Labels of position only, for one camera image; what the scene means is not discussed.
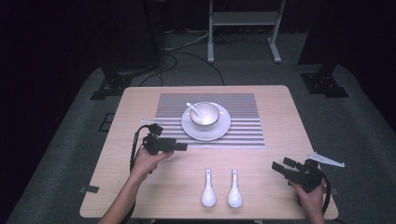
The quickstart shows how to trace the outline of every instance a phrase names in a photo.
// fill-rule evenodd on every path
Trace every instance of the shelf leg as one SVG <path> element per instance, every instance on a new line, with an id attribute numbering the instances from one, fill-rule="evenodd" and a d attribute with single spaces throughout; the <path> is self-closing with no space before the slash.
<path id="1" fill-rule="evenodd" d="M 209 2 L 209 38 L 207 40 L 207 61 L 213 63 L 215 55 L 213 51 L 213 0 Z"/>
<path id="2" fill-rule="evenodd" d="M 277 48 L 276 48 L 275 41 L 276 41 L 276 37 L 277 37 L 277 32 L 279 31 L 280 22 L 282 21 L 283 9 L 285 8 L 285 4 L 286 4 L 286 0 L 282 0 L 282 2 L 280 3 L 279 11 L 276 14 L 276 23 L 275 23 L 273 35 L 272 35 L 272 37 L 268 38 L 268 44 L 269 44 L 270 50 L 273 54 L 275 63 L 282 63 L 282 60 L 280 59 L 279 52 L 277 51 Z"/>

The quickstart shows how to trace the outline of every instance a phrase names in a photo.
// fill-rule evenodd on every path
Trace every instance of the black cable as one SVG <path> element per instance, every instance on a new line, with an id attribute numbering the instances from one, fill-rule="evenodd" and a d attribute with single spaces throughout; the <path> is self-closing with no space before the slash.
<path id="1" fill-rule="evenodd" d="M 129 172 L 131 172 L 132 169 L 134 168 L 134 156 L 136 155 L 136 145 L 137 145 L 137 139 L 139 138 L 140 130 L 148 127 L 149 127 L 148 125 L 143 125 L 136 131 L 136 133 L 134 133 L 134 143 L 132 144 L 131 159 L 129 161 Z"/>
<path id="2" fill-rule="evenodd" d="M 160 79 L 161 82 L 161 86 L 163 86 L 163 84 L 165 83 L 165 81 L 163 80 L 163 72 L 161 71 L 161 68 L 158 68 L 159 72 L 157 73 L 157 77 Z"/>
<path id="3" fill-rule="evenodd" d="M 231 45 L 236 42 L 243 41 L 245 37 L 243 35 L 237 34 L 237 35 L 229 35 L 229 34 L 219 34 L 215 36 L 215 39 L 213 40 L 214 43 L 218 45 Z"/>
<path id="4" fill-rule="evenodd" d="M 204 63 L 207 63 L 209 66 L 211 66 L 212 68 L 214 68 L 214 69 L 218 72 L 218 74 L 219 74 L 219 76 L 220 76 L 220 78 L 221 78 L 222 85 L 225 86 L 224 79 L 223 79 L 222 74 L 221 74 L 221 72 L 219 71 L 219 69 L 218 69 L 217 67 L 213 66 L 211 63 L 209 63 L 207 60 L 205 60 L 205 59 L 203 59 L 203 58 L 201 58 L 201 57 L 199 57 L 199 56 L 197 56 L 197 55 L 195 55 L 195 54 L 188 53 L 188 52 L 173 52 L 173 54 L 188 54 L 188 55 L 191 55 L 191 56 L 193 56 L 193 57 L 196 57 L 196 58 L 200 59 L 200 60 L 203 61 Z"/>
<path id="5" fill-rule="evenodd" d="M 323 174 L 323 178 L 326 181 L 326 198 L 324 200 L 323 203 L 323 207 L 322 207 L 322 212 L 323 215 L 327 210 L 327 207 L 329 206 L 330 203 L 330 196 L 332 195 L 332 184 L 330 183 L 329 179 L 327 178 L 327 176 L 325 174 Z"/>
<path id="6" fill-rule="evenodd" d="M 167 71 L 173 69 L 173 68 L 176 67 L 176 65 L 177 65 L 177 58 L 176 58 L 175 56 L 172 56 L 172 55 L 169 55 L 169 54 L 165 54 L 165 56 L 169 56 L 169 57 L 175 59 L 175 63 L 174 63 L 170 68 L 163 70 L 162 73 L 167 72 Z M 143 83 L 145 83 L 147 80 L 149 80 L 149 78 L 154 77 L 154 76 L 157 76 L 157 75 L 158 75 L 158 73 L 154 73 L 154 74 L 150 75 L 149 77 L 146 77 L 146 78 L 139 84 L 139 87 L 141 87 L 141 86 L 143 85 Z"/>
<path id="7" fill-rule="evenodd" d="M 190 41 L 189 43 L 186 43 L 186 44 L 183 44 L 183 45 L 181 45 L 181 46 L 174 47 L 174 48 L 171 48 L 171 49 L 165 49 L 165 51 L 167 51 L 167 52 L 173 52 L 173 51 L 176 51 L 176 50 L 179 50 L 179 49 L 186 48 L 186 47 L 188 47 L 188 46 L 192 46 L 192 45 L 196 45 L 196 44 L 205 43 L 205 42 L 203 42 L 203 40 L 206 40 L 206 41 L 207 41 L 208 35 L 209 35 L 209 32 L 206 32 L 205 35 L 203 35 L 203 36 L 201 36 L 201 37 L 198 37 L 198 38 L 196 38 L 196 39 Z"/>

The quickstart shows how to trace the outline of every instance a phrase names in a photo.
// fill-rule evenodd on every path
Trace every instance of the human hand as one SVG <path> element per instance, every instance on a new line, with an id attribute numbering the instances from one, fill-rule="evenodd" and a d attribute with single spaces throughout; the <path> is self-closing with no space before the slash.
<path id="1" fill-rule="evenodd" d="M 301 200 L 302 207 L 308 216 L 311 223 L 325 223 L 322 213 L 323 205 L 323 188 L 326 184 L 325 180 L 322 179 L 321 184 L 317 186 L 313 191 L 306 193 L 301 185 L 290 182 L 296 190 L 296 198 Z"/>
<path id="2" fill-rule="evenodd" d="M 158 162 L 169 158 L 173 154 L 173 151 L 169 151 L 162 154 L 151 155 L 144 147 L 140 148 L 135 157 L 131 176 L 136 176 L 141 181 L 145 180 L 149 172 L 157 169 Z"/>

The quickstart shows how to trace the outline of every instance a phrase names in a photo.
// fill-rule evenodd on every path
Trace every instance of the white ceramic spoon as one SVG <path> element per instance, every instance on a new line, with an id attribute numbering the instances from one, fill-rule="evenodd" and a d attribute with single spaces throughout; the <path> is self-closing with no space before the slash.
<path id="1" fill-rule="evenodd" d="M 187 105 L 191 110 L 195 111 L 195 113 L 198 115 L 198 119 L 201 121 L 201 118 L 203 118 L 204 115 L 203 115 L 199 110 L 197 110 L 197 108 L 195 108 L 194 105 L 190 104 L 189 102 L 187 102 L 186 105 Z"/>
<path id="2" fill-rule="evenodd" d="M 213 192 L 211 181 L 210 181 L 211 171 L 206 169 L 206 187 L 204 194 L 202 195 L 202 203 L 206 207 L 211 207 L 216 203 L 215 192 Z"/>
<path id="3" fill-rule="evenodd" d="M 234 208 L 240 207 L 242 205 L 242 197 L 239 193 L 237 178 L 238 171 L 233 170 L 233 187 L 231 188 L 230 194 L 228 195 L 228 204 Z"/>

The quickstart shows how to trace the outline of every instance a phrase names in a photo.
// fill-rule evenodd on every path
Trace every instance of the wooden table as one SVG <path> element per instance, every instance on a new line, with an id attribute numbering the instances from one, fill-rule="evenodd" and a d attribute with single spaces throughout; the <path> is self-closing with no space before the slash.
<path id="1" fill-rule="evenodd" d="M 125 90 L 92 176 L 80 214 L 101 217 L 116 198 L 129 174 L 134 133 L 141 119 L 155 118 L 162 93 L 254 93 L 262 124 L 264 149 L 188 149 L 162 161 L 142 184 L 133 217 L 188 219 L 301 219 L 304 213 L 294 201 L 294 189 L 274 170 L 272 162 L 284 157 L 303 163 L 313 152 L 304 125 L 285 86 L 139 87 Z M 142 131 L 139 143 L 146 136 Z M 205 169 L 212 172 L 217 197 L 204 207 Z M 232 169 L 238 170 L 240 208 L 231 208 L 227 197 Z M 338 216 L 331 199 L 326 219 Z"/>

